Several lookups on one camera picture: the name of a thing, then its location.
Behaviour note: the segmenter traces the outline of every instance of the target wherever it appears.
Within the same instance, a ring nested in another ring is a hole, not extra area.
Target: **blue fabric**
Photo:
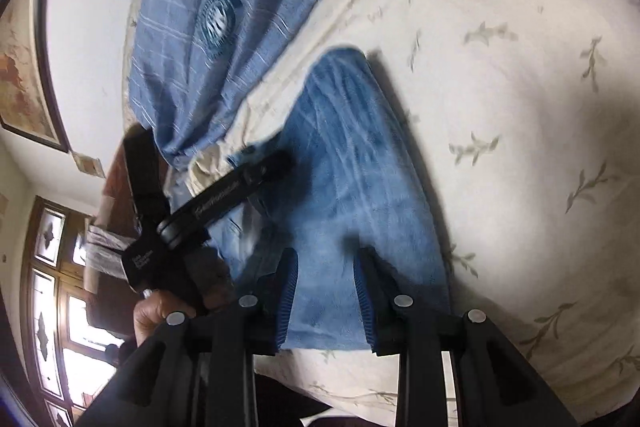
[[[142,0],[129,99],[174,167],[222,138],[317,0]]]
[[[353,280],[360,246],[375,247],[398,270],[404,293],[449,312],[429,205],[398,120],[362,53],[328,52],[312,68],[281,133],[232,160],[254,161],[276,149],[291,153],[294,171],[209,233],[240,295],[275,270],[285,247],[298,252],[283,347],[369,349]]]

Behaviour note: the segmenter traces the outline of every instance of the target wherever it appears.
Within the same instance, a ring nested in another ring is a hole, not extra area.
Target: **finger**
[[[136,336],[136,343],[142,344],[161,324],[169,314],[173,312],[183,312],[193,318],[195,310],[178,299],[171,292],[158,290],[139,301],[133,311],[133,327]]]

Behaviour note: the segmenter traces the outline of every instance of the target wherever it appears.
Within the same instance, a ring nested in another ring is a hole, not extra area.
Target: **white bedspread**
[[[638,0],[322,0],[225,141],[194,161],[193,191],[276,132],[309,65],[344,44],[401,105],[442,210],[458,311],[485,310],[580,422],[628,401],[640,381]],[[395,359],[296,351],[258,370],[393,423]]]

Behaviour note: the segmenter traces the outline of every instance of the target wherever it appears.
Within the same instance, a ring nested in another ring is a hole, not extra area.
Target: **framed picture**
[[[49,73],[47,0],[10,0],[0,16],[0,124],[68,152]]]
[[[90,158],[77,152],[72,152],[71,156],[74,157],[74,161],[80,172],[84,172],[84,174],[89,174],[90,176],[96,176],[97,178],[105,178],[102,163],[98,158]]]

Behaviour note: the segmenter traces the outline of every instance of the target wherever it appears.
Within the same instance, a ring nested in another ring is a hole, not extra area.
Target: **white wall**
[[[0,142],[0,193],[9,199],[0,229],[0,289],[18,353],[24,363],[20,337],[20,268],[34,190]]]
[[[73,150],[100,158],[105,171],[124,132],[122,55],[130,3],[49,0],[47,7],[49,65],[66,134]],[[38,195],[66,198],[75,202],[66,206],[82,212],[98,207],[103,181],[79,172],[70,155],[8,132],[1,137]]]

